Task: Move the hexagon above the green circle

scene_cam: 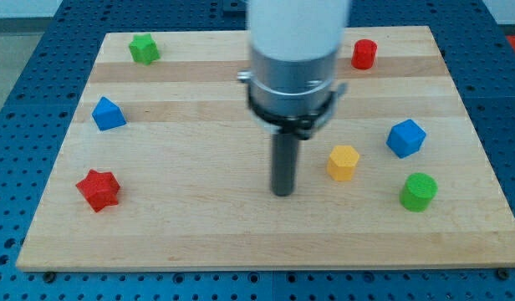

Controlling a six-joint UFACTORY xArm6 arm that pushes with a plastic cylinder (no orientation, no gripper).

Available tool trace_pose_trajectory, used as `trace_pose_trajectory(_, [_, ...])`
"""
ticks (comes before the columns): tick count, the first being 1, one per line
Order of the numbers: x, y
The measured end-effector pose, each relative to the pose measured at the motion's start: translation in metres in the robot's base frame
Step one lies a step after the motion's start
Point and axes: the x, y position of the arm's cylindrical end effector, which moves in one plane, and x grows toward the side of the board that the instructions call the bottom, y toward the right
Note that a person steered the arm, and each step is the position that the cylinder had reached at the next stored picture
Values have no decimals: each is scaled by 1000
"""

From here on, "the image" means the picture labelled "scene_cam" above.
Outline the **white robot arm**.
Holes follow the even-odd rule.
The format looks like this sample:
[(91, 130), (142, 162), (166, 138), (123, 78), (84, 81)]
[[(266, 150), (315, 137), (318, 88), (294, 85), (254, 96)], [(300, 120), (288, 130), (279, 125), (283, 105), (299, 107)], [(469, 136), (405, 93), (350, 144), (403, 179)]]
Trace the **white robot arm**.
[(333, 117), (345, 84), (334, 85), (350, 0), (247, 3), (250, 67), (237, 78), (247, 107), (270, 131), (270, 189), (293, 193), (298, 147)]

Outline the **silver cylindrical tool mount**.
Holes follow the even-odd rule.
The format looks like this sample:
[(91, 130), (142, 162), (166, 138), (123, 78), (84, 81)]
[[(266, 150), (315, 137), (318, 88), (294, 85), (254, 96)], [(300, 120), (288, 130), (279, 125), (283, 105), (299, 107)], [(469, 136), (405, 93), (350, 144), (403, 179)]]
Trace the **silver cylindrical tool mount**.
[(247, 107), (273, 134), (309, 140), (333, 117), (342, 83), (334, 89), (338, 49), (314, 59), (281, 60), (250, 48), (250, 69), (238, 78), (247, 84)]

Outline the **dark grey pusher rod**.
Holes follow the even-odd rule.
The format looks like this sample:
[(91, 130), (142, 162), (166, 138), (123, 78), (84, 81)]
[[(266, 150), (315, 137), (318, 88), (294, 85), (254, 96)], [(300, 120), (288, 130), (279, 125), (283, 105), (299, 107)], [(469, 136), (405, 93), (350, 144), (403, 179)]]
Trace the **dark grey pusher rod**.
[(295, 187), (299, 140), (292, 134), (273, 135), (271, 147), (271, 191), (289, 196)]

